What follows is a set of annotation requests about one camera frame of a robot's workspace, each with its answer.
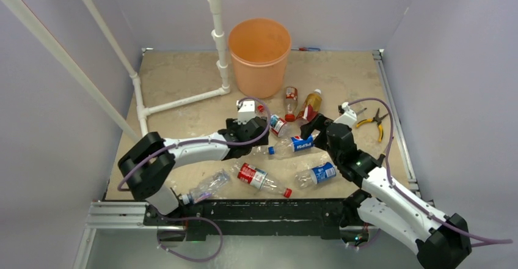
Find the red bottle cap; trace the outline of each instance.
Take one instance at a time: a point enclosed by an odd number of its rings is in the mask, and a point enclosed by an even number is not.
[[[284,120],[287,122],[294,122],[295,121],[295,115],[294,114],[286,114],[284,115]]]
[[[284,197],[288,198],[291,196],[291,189],[287,188],[286,191],[284,191]]]

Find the coca-cola label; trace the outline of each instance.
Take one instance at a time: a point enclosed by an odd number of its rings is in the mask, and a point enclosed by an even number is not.
[[[248,163],[244,163],[239,170],[238,178],[260,190],[263,187],[267,175],[268,172],[262,171]]]

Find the white bottle cap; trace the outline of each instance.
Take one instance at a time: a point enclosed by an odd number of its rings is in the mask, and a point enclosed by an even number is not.
[[[184,205],[187,205],[189,203],[189,197],[187,197],[186,194],[182,194],[182,195],[180,195],[180,197],[181,197],[181,200],[184,203]]]

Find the cable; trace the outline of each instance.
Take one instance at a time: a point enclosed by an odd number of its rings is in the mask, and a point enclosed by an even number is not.
[[[188,256],[185,256],[185,255],[182,255],[178,252],[175,252],[171,249],[169,249],[168,247],[164,246],[162,244],[162,242],[160,241],[160,237],[159,237],[159,234],[158,232],[156,233],[156,241],[158,242],[158,247],[157,248],[161,248],[163,249],[164,251],[166,252],[169,252],[177,257],[180,257],[184,260],[187,260],[187,261],[191,261],[191,262],[207,262],[207,261],[210,261],[212,260],[213,258],[215,258],[219,252],[221,252],[221,248],[223,248],[223,232],[221,231],[221,228],[219,228],[219,226],[212,220],[210,219],[207,219],[207,218],[204,218],[204,217],[183,217],[183,218],[169,218],[169,217],[166,217],[160,213],[158,213],[158,211],[156,211],[158,216],[160,216],[160,218],[162,218],[163,220],[167,220],[167,221],[173,221],[173,222],[177,222],[177,221],[188,221],[188,220],[199,220],[199,221],[205,221],[207,223],[209,223],[210,225],[214,226],[214,228],[217,230],[218,234],[219,234],[219,246],[217,247],[217,250],[214,254],[208,256],[208,257],[205,257],[205,258],[191,258],[191,257],[188,257]]]
[[[259,104],[263,105],[264,109],[266,110],[266,113],[268,115],[266,118],[266,128],[263,130],[263,132],[257,138],[251,139],[250,141],[247,141],[247,142],[227,142],[227,141],[221,141],[218,139],[192,139],[190,141],[183,141],[183,142],[179,142],[178,144],[171,144],[169,146],[165,146],[165,147],[157,150],[156,152],[152,153],[148,157],[146,157],[146,159],[142,160],[132,170],[130,170],[128,172],[128,174],[126,176],[124,176],[124,178],[120,181],[119,185],[117,185],[117,190],[118,191],[130,191],[129,188],[122,188],[122,185],[124,185],[124,183],[126,183],[128,181],[128,179],[130,179],[130,177],[132,177],[133,174],[137,170],[139,170],[144,164],[148,163],[152,158],[164,153],[165,151],[167,151],[169,149],[185,146],[188,144],[200,144],[202,142],[208,142],[209,144],[212,142],[215,142],[216,144],[223,144],[223,145],[227,145],[227,146],[246,146],[246,145],[253,144],[253,143],[259,141],[261,138],[263,138],[264,136],[266,136],[268,134],[269,125],[270,125],[270,117],[271,117],[270,109],[268,109],[268,106],[266,106],[266,103],[264,103],[263,101],[261,101],[257,98],[253,98],[253,97],[244,97],[241,100],[239,100],[238,103],[241,104],[244,100],[254,100],[254,101],[258,102]]]
[[[382,103],[383,106],[385,106],[385,109],[387,109],[387,112],[388,112],[388,116],[390,118],[390,139],[388,139],[388,146],[387,146],[387,151],[386,151],[386,156],[385,156],[385,165],[387,167],[387,178],[388,178],[388,182],[389,184],[394,187],[394,190],[397,191],[403,198],[405,198],[407,201],[409,201],[412,205],[414,205],[416,208],[418,208],[419,210],[421,210],[423,213],[425,213],[428,217],[430,217],[431,219],[433,219],[435,222],[457,232],[458,234],[461,234],[463,236],[466,236],[466,237],[469,237],[469,238],[473,238],[475,240],[479,240],[481,241],[481,243],[475,243],[472,245],[473,248],[476,248],[476,247],[479,247],[479,246],[489,246],[489,245],[498,245],[498,244],[509,244],[509,243],[513,243],[513,240],[510,239],[510,238],[507,238],[507,239],[502,239],[502,240],[498,240],[498,239],[493,239],[493,238],[485,238],[485,237],[480,237],[478,235],[474,235],[474,234],[471,234],[469,232],[466,232],[462,229],[459,229],[449,223],[446,223],[445,221],[442,221],[441,219],[439,219],[438,217],[436,217],[435,215],[433,215],[430,211],[428,211],[426,208],[424,208],[423,206],[421,206],[418,202],[414,201],[411,197],[409,197],[407,194],[405,194],[400,188],[398,188],[392,181],[392,175],[390,173],[390,163],[389,163],[389,153],[390,153],[390,148],[392,146],[392,141],[393,141],[393,133],[394,133],[394,118],[392,117],[392,112],[389,108],[389,106],[385,103],[385,101],[381,100],[381,99],[378,99],[378,98],[363,98],[363,99],[358,99],[358,100],[355,100],[355,101],[352,101],[349,103],[349,105],[353,105],[353,104],[356,104],[356,103],[360,103],[360,102],[363,102],[363,101],[368,101],[368,100],[371,100],[371,101],[378,101],[379,103]]]

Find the gray floor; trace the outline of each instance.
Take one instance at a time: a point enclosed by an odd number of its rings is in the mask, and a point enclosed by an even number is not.
[[[176,250],[205,257],[214,252],[218,241],[208,237],[181,243]],[[87,268],[422,268],[410,250],[383,232],[376,243],[359,252],[346,249],[341,241],[319,237],[228,236],[219,256],[206,263],[181,260],[156,246],[152,230],[98,230]]]

